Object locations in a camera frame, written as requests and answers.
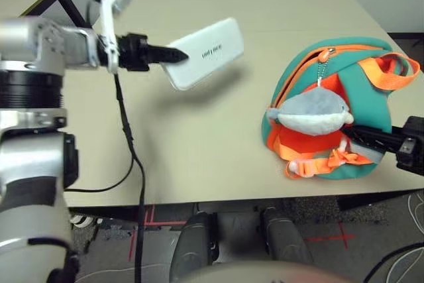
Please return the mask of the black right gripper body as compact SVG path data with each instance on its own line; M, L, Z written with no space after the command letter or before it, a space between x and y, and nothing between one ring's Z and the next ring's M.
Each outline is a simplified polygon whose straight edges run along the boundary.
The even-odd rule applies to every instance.
M403 142L396 152L397 167L423 175L423 118L410 116L401 128Z

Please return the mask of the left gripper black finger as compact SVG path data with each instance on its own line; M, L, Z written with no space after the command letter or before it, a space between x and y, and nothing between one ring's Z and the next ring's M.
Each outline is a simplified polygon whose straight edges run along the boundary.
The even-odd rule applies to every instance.
M149 64L177 64L179 62L186 61L189 58L186 53L177 48L169 48L164 46L148 45L147 52L147 62Z

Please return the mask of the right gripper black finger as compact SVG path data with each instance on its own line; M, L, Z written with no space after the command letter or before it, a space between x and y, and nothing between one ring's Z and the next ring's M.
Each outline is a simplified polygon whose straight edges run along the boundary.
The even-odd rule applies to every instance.
M362 137L400 137L401 131L395 130L392 132L385 132L381 129L375 129L372 127L366 126L353 126L351 127L352 132L354 132L358 136Z
M344 134L356 144L379 152L396 153L401 146L401 137L362 137L352 130L344 130Z

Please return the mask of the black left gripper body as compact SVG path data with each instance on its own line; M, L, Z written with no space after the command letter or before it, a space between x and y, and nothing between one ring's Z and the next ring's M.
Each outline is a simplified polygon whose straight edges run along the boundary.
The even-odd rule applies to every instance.
M117 37L119 67L130 72L149 71L146 62L148 37L144 34L128 33Z

